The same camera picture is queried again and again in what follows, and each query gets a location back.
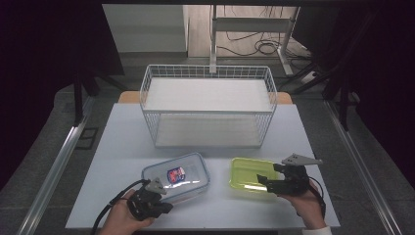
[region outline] plastic container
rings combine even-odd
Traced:
[[[250,192],[266,192],[266,187],[257,181],[257,174],[268,179],[278,179],[278,172],[274,170],[274,163],[265,160],[235,158],[231,163],[232,188]]]
[[[276,91],[269,67],[150,65],[140,104],[158,148],[259,148]]]
[[[161,201],[176,204],[198,196],[206,191],[210,183],[208,169],[199,153],[192,153],[174,160],[145,167],[142,178],[158,177],[166,195]]]

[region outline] human hand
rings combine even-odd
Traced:
[[[128,199],[134,194],[134,190],[129,190],[123,198]],[[107,220],[100,231],[100,235],[131,235],[143,227],[150,226],[154,218],[146,218],[138,221],[129,211],[126,200],[118,200],[111,208]]]
[[[317,187],[310,180],[310,185],[317,190]],[[300,196],[290,195],[277,195],[280,198],[284,198],[290,201],[291,205],[296,209],[297,213],[301,216],[304,225],[307,229],[320,229],[327,227],[324,221],[320,204],[317,198],[310,190],[307,190]]]

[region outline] white cuff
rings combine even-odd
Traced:
[[[302,230],[302,235],[332,235],[332,230],[329,226],[320,228],[320,229],[314,229],[314,230]]]

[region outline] yellow-green plastic container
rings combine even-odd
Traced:
[[[266,187],[257,181],[257,174],[268,179],[278,179],[278,173],[274,170],[274,163],[265,160],[247,158],[235,158],[231,163],[232,188],[250,192],[266,192]]]

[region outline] sticker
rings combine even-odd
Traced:
[[[186,174],[184,172],[183,167],[174,168],[167,172],[168,182],[172,184],[176,184],[183,181],[185,177]]]

